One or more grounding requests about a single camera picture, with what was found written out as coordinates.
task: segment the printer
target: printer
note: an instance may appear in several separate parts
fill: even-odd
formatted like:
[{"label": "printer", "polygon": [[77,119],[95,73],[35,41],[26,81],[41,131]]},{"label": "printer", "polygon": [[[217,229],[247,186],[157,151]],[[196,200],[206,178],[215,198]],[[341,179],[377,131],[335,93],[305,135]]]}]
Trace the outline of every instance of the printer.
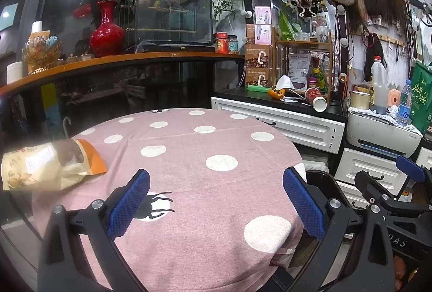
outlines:
[{"label": "printer", "polygon": [[348,110],[346,140],[351,145],[393,158],[400,155],[410,157],[414,153],[422,139],[414,126],[399,127],[368,112]]}]

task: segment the red lid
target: red lid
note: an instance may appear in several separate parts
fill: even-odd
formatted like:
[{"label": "red lid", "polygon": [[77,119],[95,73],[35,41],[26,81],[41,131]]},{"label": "red lid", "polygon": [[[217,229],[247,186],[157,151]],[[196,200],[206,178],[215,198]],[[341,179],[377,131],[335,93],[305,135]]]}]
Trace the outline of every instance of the red lid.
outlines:
[{"label": "red lid", "polygon": [[216,33],[216,38],[226,39],[226,38],[228,38],[228,33],[227,32],[218,32],[218,33]]}]

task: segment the white cabinet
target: white cabinet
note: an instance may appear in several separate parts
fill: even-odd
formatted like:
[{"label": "white cabinet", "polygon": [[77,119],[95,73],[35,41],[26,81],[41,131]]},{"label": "white cabinet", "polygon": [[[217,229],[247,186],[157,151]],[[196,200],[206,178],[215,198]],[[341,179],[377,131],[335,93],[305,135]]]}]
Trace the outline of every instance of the white cabinet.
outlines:
[{"label": "white cabinet", "polygon": [[338,153],[344,123],[252,103],[212,97],[212,109],[259,119],[281,131],[294,143]]},{"label": "white cabinet", "polygon": [[430,169],[432,167],[432,151],[422,147],[418,153],[416,164]]},{"label": "white cabinet", "polygon": [[362,193],[357,187],[340,181],[337,181],[337,184],[353,207],[366,208],[366,206],[369,205],[368,201],[363,198]]},{"label": "white cabinet", "polygon": [[396,163],[356,150],[345,148],[336,171],[335,179],[354,185],[356,173],[364,170],[379,179],[378,182],[393,195],[397,195],[407,176],[396,168]]}]

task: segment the pink tablecloth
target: pink tablecloth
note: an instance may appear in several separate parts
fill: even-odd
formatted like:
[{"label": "pink tablecloth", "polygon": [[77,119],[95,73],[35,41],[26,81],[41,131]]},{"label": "pink tablecloth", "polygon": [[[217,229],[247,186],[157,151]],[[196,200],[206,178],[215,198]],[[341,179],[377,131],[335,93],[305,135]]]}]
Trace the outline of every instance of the pink tablecloth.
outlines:
[{"label": "pink tablecloth", "polygon": [[[226,111],[172,109],[110,120],[75,138],[95,146],[108,173],[62,192],[35,193],[41,234],[55,205],[85,208],[143,168],[152,211],[141,208],[115,244],[149,291],[252,292],[274,264],[288,265],[303,224],[282,175],[289,166],[304,174],[304,166],[271,126]],[[109,286],[82,238],[97,280]]]}]

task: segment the green tube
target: green tube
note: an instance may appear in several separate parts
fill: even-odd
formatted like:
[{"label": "green tube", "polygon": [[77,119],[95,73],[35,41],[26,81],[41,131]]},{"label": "green tube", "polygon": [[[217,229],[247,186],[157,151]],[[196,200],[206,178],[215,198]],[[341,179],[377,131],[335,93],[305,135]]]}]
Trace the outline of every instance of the green tube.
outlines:
[{"label": "green tube", "polygon": [[267,93],[268,90],[270,90],[268,87],[248,85],[248,91],[257,91],[257,92]]}]

